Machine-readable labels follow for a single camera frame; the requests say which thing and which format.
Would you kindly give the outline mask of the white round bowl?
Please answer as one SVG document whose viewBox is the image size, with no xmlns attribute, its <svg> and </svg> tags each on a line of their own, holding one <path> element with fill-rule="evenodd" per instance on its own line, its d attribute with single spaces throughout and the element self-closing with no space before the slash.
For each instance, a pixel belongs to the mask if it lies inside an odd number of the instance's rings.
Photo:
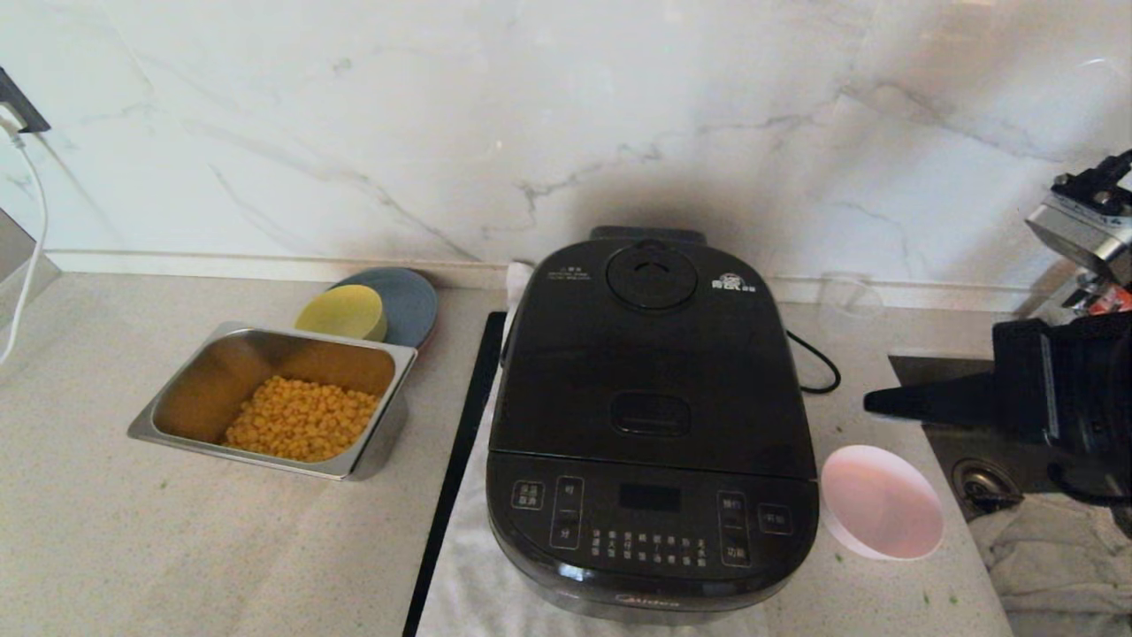
<svg viewBox="0 0 1132 637">
<path fill-rule="evenodd" d="M 945 539 L 937 491 L 908 460 L 874 445 L 831 453 L 820 471 L 818 496 L 825 530 L 866 559 L 926 559 Z"/>
</svg>

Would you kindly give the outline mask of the black rice cooker lid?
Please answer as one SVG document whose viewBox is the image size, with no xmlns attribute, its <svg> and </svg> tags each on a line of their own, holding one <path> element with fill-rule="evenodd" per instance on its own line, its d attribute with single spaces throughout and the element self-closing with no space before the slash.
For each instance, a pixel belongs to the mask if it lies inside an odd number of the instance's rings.
<svg viewBox="0 0 1132 637">
<path fill-rule="evenodd" d="M 599 226 L 535 266 L 504 352 L 490 448 L 816 476 L 775 299 L 743 259 L 680 229 Z"/>
</svg>

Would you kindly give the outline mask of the black rice cooker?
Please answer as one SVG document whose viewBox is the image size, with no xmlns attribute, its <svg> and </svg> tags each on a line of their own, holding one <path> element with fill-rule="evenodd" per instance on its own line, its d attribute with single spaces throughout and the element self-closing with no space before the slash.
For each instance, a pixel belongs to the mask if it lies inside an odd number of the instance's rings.
<svg viewBox="0 0 1132 637">
<path fill-rule="evenodd" d="M 582 604 L 718 613 L 775 595 L 818 530 L 813 480 L 486 453 L 494 539 Z"/>
</svg>

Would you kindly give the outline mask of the white towel under cooker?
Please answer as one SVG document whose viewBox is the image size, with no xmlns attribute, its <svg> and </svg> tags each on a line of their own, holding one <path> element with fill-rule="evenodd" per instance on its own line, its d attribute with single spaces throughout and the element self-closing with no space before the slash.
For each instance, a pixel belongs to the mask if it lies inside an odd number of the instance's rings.
<svg viewBox="0 0 1132 637">
<path fill-rule="evenodd" d="M 505 337 L 532 272 L 525 262 L 505 267 Z M 417 637 L 771 637 L 767 614 L 756 608 L 707 625 L 621 625 L 571 613 L 540 596 L 501 553 L 486 516 L 486 439 L 492 431 L 498 375 L 499 367 Z"/>
</svg>

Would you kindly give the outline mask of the yellow small bowl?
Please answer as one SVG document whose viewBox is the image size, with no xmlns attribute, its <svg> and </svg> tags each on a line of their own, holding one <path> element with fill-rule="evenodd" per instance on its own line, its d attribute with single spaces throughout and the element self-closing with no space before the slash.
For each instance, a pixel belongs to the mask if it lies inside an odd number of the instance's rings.
<svg viewBox="0 0 1132 637">
<path fill-rule="evenodd" d="M 385 341 L 388 326 L 384 299 L 365 285 L 343 285 L 316 295 L 294 322 L 299 332 L 368 342 Z"/>
</svg>

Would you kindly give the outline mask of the stainless steel sink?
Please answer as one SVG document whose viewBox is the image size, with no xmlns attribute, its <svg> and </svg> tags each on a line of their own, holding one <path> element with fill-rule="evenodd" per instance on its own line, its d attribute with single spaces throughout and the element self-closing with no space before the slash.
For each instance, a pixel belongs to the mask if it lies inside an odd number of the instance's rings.
<svg viewBox="0 0 1132 637">
<path fill-rule="evenodd" d="M 963 358 L 914 358 L 890 355 L 891 365 L 901 386 L 950 380 L 966 375 L 990 371 L 990 360 Z M 952 492 L 952 468 L 964 458 L 988 460 L 1007 472 L 1024 496 L 1055 494 L 1058 489 L 1046 475 L 1047 463 L 1041 451 L 1027 445 L 1015 444 L 1003 434 L 990 430 L 961 430 L 958 427 L 921 422 L 921 430 L 929 439 L 931 448 L 937 456 L 940 466 L 947 477 Z"/>
</svg>

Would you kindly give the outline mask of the chrome faucet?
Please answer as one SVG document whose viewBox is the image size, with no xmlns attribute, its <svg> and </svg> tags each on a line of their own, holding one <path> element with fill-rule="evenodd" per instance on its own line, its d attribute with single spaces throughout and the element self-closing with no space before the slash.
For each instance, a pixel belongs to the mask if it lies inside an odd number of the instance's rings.
<svg viewBox="0 0 1132 637">
<path fill-rule="evenodd" d="M 1082 316 L 1089 316 L 1087 313 L 1088 303 L 1094 301 L 1103 289 L 1109 286 L 1117 285 L 1098 274 L 1079 269 L 1054 293 L 1046 296 L 1030 315 L 1027 315 L 1027 318 L 1040 319 L 1050 326 L 1075 321 Z"/>
</svg>

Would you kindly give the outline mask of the metal sink drain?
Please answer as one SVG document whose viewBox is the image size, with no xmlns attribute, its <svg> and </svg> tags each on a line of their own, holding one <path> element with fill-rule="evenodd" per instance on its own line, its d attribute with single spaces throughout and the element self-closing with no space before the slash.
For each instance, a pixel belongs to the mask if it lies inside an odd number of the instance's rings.
<svg viewBox="0 0 1132 637">
<path fill-rule="evenodd" d="M 951 485 L 966 520 L 1012 509 L 1024 501 L 1024 494 L 1006 471 L 978 458 L 958 460 L 952 468 Z"/>
</svg>

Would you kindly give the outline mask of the clear glass cup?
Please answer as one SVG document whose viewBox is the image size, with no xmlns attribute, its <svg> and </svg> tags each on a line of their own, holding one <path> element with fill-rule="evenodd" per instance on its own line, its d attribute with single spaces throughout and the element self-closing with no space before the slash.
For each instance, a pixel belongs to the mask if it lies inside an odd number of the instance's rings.
<svg viewBox="0 0 1132 637">
<path fill-rule="evenodd" d="M 865 329 L 885 315 L 886 305 L 871 278 L 854 272 L 829 272 L 818 291 L 818 326 L 826 334 Z"/>
</svg>

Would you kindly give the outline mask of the white crumpled cloth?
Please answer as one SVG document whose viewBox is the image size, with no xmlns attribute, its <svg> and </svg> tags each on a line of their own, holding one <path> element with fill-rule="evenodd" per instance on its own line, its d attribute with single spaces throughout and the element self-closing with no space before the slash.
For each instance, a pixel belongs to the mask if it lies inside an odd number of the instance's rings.
<svg viewBox="0 0 1132 637">
<path fill-rule="evenodd" d="M 1014 637 L 1132 637 L 1132 537 L 1109 509 L 1028 494 L 968 528 Z"/>
</svg>

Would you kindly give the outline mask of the blue-grey round plate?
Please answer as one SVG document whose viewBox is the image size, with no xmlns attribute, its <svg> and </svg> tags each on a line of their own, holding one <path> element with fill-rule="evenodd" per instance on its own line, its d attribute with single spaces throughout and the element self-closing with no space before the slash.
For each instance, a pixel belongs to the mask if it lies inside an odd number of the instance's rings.
<svg viewBox="0 0 1132 637">
<path fill-rule="evenodd" d="M 340 279 L 331 289 L 365 286 L 381 296 L 386 332 L 381 342 L 422 348 L 440 315 L 440 298 L 419 272 L 401 267 L 374 267 Z"/>
</svg>

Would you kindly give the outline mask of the yellow corn kernels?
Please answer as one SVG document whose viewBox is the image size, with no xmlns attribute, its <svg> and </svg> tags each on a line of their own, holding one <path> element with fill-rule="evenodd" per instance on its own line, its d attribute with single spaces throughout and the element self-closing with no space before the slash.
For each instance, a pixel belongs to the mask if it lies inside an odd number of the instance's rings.
<svg viewBox="0 0 1132 637">
<path fill-rule="evenodd" d="M 221 444 L 309 464 L 329 460 L 363 434 L 380 398 L 333 384 L 272 376 L 240 403 Z"/>
</svg>

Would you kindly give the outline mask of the stainless steel tray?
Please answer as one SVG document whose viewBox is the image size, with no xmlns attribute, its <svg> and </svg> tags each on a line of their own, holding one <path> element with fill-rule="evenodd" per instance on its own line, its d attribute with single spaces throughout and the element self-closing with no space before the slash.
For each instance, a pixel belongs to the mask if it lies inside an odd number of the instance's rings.
<svg viewBox="0 0 1132 637">
<path fill-rule="evenodd" d="M 417 348 L 397 344 L 223 322 L 142 408 L 126 434 L 178 450 L 319 479 L 367 480 L 384 466 L 408 423 L 402 388 L 417 355 Z M 241 404 L 272 376 L 332 384 L 376 395 L 379 402 L 359 439 L 319 463 L 223 447 L 223 434 Z"/>
</svg>

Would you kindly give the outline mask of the grey appliance edge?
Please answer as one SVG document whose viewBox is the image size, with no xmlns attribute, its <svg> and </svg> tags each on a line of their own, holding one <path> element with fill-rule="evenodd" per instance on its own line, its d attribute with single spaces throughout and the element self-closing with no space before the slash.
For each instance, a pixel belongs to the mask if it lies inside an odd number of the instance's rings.
<svg viewBox="0 0 1132 637">
<path fill-rule="evenodd" d="M 5 334 L 12 322 L 12 315 L 25 287 L 33 248 L 32 236 L 0 207 L 0 334 Z M 59 267 L 51 259 L 40 257 L 31 290 L 26 295 L 25 308 L 59 279 L 60 275 Z"/>
</svg>

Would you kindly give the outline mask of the black wall socket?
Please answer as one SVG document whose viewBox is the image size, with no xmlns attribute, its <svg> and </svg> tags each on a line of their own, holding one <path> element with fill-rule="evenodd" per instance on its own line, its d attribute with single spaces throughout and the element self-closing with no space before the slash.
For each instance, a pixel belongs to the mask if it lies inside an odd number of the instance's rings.
<svg viewBox="0 0 1132 637">
<path fill-rule="evenodd" d="M 8 134 L 48 134 L 53 128 L 3 67 L 0 67 L 0 127 Z"/>
</svg>

